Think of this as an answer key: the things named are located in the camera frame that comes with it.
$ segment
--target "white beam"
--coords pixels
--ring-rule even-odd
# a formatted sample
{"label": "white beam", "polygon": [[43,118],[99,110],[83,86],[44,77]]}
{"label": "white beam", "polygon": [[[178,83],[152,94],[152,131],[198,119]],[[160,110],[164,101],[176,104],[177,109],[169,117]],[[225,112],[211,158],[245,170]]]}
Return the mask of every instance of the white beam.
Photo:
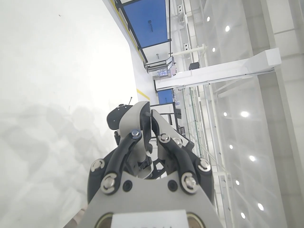
{"label": "white beam", "polygon": [[240,76],[272,70],[281,64],[279,49],[265,50],[251,58],[212,65],[177,73],[171,78],[155,81],[156,89],[197,85],[218,80],[232,80]]}
{"label": "white beam", "polygon": [[181,51],[181,52],[176,52],[176,53],[173,53],[172,55],[173,56],[178,56],[178,55],[188,54],[188,53],[192,53],[192,52],[199,51],[199,50],[205,50],[205,49],[206,49],[206,46],[203,45],[202,47],[198,47],[198,48],[194,48],[194,49],[190,49],[190,50],[185,50],[185,51]]}

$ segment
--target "computer monitor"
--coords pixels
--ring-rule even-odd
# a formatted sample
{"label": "computer monitor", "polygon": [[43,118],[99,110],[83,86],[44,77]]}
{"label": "computer monitor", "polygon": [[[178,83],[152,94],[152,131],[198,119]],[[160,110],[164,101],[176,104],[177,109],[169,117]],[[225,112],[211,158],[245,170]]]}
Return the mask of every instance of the computer monitor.
{"label": "computer monitor", "polygon": [[166,60],[166,65],[168,65],[169,63],[171,63],[173,61],[173,57],[169,57],[167,60]]}
{"label": "computer monitor", "polygon": [[170,63],[168,64],[168,70],[170,70],[171,67],[172,67],[172,62],[170,62]]}
{"label": "computer monitor", "polygon": [[181,119],[181,109],[175,108],[176,118]]}

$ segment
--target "metal screw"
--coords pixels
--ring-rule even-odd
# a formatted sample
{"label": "metal screw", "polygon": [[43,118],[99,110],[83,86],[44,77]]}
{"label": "metal screw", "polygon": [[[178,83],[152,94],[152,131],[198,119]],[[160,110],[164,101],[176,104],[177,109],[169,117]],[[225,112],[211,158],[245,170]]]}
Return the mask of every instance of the metal screw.
{"label": "metal screw", "polygon": [[114,184],[115,184],[115,179],[111,178],[111,177],[108,177],[108,178],[105,179],[103,186],[106,189],[110,189],[111,187],[114,186]]}
{"label": "metal screw", "polygon": [[211,170],[211,165],[204,158],[200,158],[200,163],[197,167],[203,172],[209,172]]}
{"label": "metal screw", "polygon": [[96,169],[103,168],[105,166],[105,162],[103,159],[95,160],[91,165],[91,172],[94,172]]}
{"label": "metal screw", "polygon": [[177,145],[181,145],[181,141],[178,138],[173,138],[173,140]]}
{"label": "metal screw", "polygon": [[169,135],[167,135],[167,134],[163,134],[162,136],[161,136],[161,140],[162,141],[168,141],[169,140]]}
{"label": "metal screw", "polygon": [[134,136],[134,137],[138,137],[139,136],[139,131],[138,130],[133,130],[132,131],[132,136]]}
{"label": "metal screw", "polygon": [[109,194],[115,190],[114,185],[116,177],[117,175],[115,173],[109,173],[102,179],[100,189],[103,193]]}
{"label": "metal screw", "polygon": [[191,188],[191,189],[194,189],[194,187],[196,186],[196,181],[195,179],[193,178],[193,176],[190,176],[190,177],[186,177],[185,178],[185,183],[186,185]]}
{"label": "metal screw", "polygon": [[195,194],[199,189],[199,185],[196,183],[191,172],[185,172],[181,176],[181,185],[190,194]]}

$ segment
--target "metal frame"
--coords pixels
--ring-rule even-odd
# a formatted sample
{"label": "metal frame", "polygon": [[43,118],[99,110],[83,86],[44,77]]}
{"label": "metal frame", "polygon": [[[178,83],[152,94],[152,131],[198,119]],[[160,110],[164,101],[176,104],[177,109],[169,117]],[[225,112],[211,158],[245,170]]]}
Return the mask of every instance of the metal frame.
{"label": "metal frame", "polygon": [[125,3],[122,3],[120,0],[115,0],[115,6],[116,6],[117,10],[119,10],[119,9],[121,10],[121,12],[122,12],[122,14],[123,14],[123,16],[124,16],[124,18],[125,18],[125,20],[127,22],[128,29],[131,31],[131,33],[132,33],[132,35],[133,35],[133,37],[135,39],[135,42],[136,42],[136,44],[138,46],[138,50],[141,52],[141,54],[142,54],[142,56],[143,56],[146,64],[148,63],[148,60],[147,60],[147,57],[146,57],[146,55],[145,55],[145,53],[143,51],[144,48],[148,48],[148,47],[152,47],[152,46],[156,46],[156,45],[159,45],[159,44],[162,44],[162,43],[169,42],[170,43],[170,53],[169,54],[171,56],[172,53],[171,53],[171,14],[170,14],[171,5],[170,5],[170,0],[168,0],[168,2],[169,2],[169,39],[167,41],[165,41],[165,42],[157,43],[157,44],[153,44],[153,45],[145,46],[145,47],[142,47],[140,45],[139,40],[138,40],[138,38],[137,38],[137,36],[135,34],[135,31],[134,31],[134,29],[133,29],[133,27],[131,25],[131,22],[130,22],[130,20],[129,20],[127,14],[126,14],[126,11],[124,9],[124,6],[132,4],[132,3],[135,3],[137,1],[141,1],[141,0],[131,0],[131,1],[127,1]]}
{"label": "metal frame", "polygon": [[176,106],[175,106],[175,102],[172,102],[172,103],[154,104],[154,105],[150,105],[150,107],[159,106],[159,105],[168,105],[168,104],[172,104],[172,105],[173,105],[173,112],[174,112],[174,113],[164,113],[164,114],[160,114],[160,115],[174,115],[174,119],[175,119],[175,123],[176,123],[176,128],[178,128],[178,122],[177,122],[177,117],[176,117]]}

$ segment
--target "glass partition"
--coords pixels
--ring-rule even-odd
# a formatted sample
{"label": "glass partition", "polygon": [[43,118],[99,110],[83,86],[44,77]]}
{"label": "glass partition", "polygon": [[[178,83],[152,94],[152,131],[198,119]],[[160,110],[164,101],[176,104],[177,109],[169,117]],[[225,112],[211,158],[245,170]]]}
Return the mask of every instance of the glass partition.
{"label": "glass partition", "polygon": [[185,88],[183,96],[191,140],[212,164],[222,223],[280,227],[282,200],[257,77]]}

